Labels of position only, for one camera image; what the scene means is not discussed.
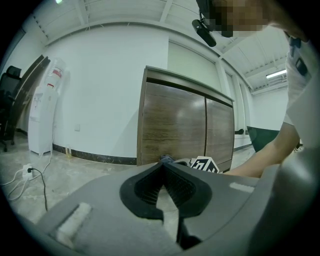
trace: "black and white marker tag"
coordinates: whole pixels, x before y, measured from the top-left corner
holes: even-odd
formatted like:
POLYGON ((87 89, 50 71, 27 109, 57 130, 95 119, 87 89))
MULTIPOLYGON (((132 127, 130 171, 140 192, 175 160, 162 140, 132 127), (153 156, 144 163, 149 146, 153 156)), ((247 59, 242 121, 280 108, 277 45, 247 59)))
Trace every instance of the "black and white marker tag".
POLYGON ((220 170, 217 167, 215 161, 208 156, 198 156, 191 168, 202 170, 209 173, 220 173, 220 170))

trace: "ceiling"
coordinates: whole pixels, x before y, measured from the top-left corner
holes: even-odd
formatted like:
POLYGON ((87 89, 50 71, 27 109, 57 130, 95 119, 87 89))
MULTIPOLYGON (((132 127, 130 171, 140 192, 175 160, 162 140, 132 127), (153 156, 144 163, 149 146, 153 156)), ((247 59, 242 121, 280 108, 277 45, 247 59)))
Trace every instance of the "ceiling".
MULTIPOLYGON (((50 43, 68 32, 114 19, 164 23, 197 37, 191 22, 198 19, 198 12, 196 0, 63 0, 60 4, 45 0, 32 16, 50 43)), ((214 49, 220 53, 220 59, 224 58, 247 78, 252 92, 277 86, 277 79, 286 82, 286 77, 266 79, 267 74, 285 69, 289 46, 281 30, 267 27, 249 37, 225 38, 216 32, 214 35, 214 49)))

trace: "power cord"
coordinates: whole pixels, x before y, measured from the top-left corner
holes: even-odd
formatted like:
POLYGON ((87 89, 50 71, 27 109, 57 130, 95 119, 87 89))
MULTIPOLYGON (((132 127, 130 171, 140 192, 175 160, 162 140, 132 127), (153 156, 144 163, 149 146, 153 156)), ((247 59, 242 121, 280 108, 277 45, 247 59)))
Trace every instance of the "power cord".
MULTIPOLYGON (((45 173, 48 165, 50 165, 50 163, 51 163, 52 152, 53 152, 53 143, 54 143, 54 129, 53 129, 53 132, 52 132, 52 142, 51 142, 51 147, 50 147, 50 158, 49 158, 49 162, 46 164, 46 166, 44 167, 43 171, 41 172, 41 176, 42 176, 43 173, 45 173)), ((20 170, 16 171, 16 173, 14 174, 14 177, 13 177, 13 179, 12 179, 11 181, 9 181, 9 182, 7 182, 7 183, 4 183, 4 184, 0 184, 0 186, 6 186, 6 185, 9 185, 9 184, 11 184, 12 182, 14 182, 14 181, 16 180, 17 173, 22 172, 22 171, 23 171, 23 169, 20 169, 20 170)), ((22 186, 22 189, 21 189, 20 194, 19 194, 18 196, 14 197, 14 198, 9 198, 9 196, 12 194, 12 192, 16 190, 16 188, 18 187, 18 185, 19 185, 21 182, 23 182, 23 180, 20 180, 20 181, 14 186, 14 188, 7 194, 7 196, 6 196, 6 197, 7 197, 7 200, 8 200, 8 201, 15 201, 15 200, 19 199, 19 198, 22 196, 22 194, 23 194, 23 192, 24 192, 24 190, 25 190, 25 186, 26 186, 27 182, 32 181, 32 180, 38 178, 39 176, 40 176, 40 174, 36 175, 35 177, 33 177, 33 178, 31 178, 31 179, 25 180, 24 183, 23 183, 23 186, 22 186)))
POLYGON ((38 169, 36 168, 28 168, 28 173, 32 172, 32 170, 36 170, 40 173, 41 175, 41 178, 42 178, 42 182, 43 182, 43 194, 44 194, 44 206, 45 206, 45 210, 48 211, 48 205, 47 205, 47 196, 46 196, 46 183, 45 183, 45 180, 44 180, 44 176, 42 174, 41 171, 39 171, 38 169))

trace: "wall outlet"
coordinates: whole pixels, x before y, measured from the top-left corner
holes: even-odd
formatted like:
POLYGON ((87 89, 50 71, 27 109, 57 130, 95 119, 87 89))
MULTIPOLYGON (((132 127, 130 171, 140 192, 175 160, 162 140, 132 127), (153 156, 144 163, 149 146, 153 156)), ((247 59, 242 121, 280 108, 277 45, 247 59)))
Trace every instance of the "wall outlet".
POLYGON ((74 126, 74 130, 75 130, 76 132, 80 132, 80 124, 79 124, 79 123, 77 123, 77 124, 74 126))

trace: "door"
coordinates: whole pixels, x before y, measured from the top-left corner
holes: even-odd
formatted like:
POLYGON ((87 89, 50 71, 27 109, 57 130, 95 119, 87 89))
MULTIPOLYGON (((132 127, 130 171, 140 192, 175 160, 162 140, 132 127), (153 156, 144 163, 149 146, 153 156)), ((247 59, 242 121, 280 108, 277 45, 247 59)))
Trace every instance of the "door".
POLYGON ((232 159, 235 125, 233 108, 206 99, 207 140, 206 157, 219 165, 232 159))

